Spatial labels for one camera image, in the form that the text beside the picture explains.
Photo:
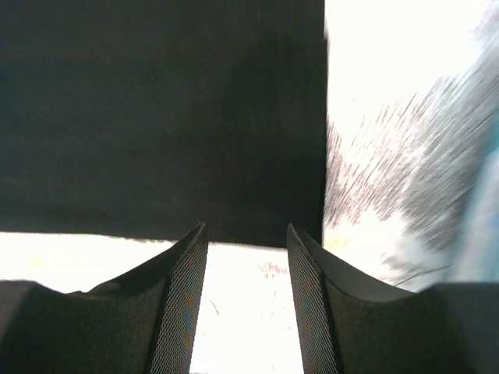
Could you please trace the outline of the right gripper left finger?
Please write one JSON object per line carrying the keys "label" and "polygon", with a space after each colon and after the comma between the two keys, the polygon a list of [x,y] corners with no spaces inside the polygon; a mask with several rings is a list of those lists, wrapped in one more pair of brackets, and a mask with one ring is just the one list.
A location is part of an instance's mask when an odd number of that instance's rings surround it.
{"label": "right gripper left finger", "polygon": [[187,373],[207,263],[198,224],[170,249],[74,292],[76,342],[67,373]]}

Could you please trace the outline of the floral patterned table mat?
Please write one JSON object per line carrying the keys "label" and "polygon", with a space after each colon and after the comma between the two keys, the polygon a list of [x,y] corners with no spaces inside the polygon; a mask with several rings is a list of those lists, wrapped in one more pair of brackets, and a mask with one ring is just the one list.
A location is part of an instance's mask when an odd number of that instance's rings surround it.
{"label": "floral patterned table mat", "polygon": [[[498,4],[322,2],[327,156],[323,238],[313,240],[410,293],[423,314],[421,373],[495,373]],[[306,373],[287,231],[275,248],[214,242],[205,226],[187,373]],[[1,229],[2,372],[67,373],[72,294],[181,238]]]}

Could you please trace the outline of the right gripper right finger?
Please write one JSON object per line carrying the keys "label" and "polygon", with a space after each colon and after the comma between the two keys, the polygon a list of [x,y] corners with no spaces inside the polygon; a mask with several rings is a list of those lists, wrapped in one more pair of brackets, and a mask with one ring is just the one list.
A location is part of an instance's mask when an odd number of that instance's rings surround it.
{"label": "right gripper right finger", "polygon": [[289,225],[288,262],[306,373],[421,373],[421,310],[410,293],[330,254]]}

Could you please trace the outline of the black t-shirt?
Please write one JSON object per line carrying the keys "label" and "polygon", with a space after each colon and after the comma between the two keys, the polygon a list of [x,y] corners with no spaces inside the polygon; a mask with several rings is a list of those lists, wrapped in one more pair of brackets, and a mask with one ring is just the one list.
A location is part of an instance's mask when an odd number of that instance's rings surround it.
{"label": "black t-shirt", "polygon": [[322,1],[4,1],[1,229],[323,238]]}

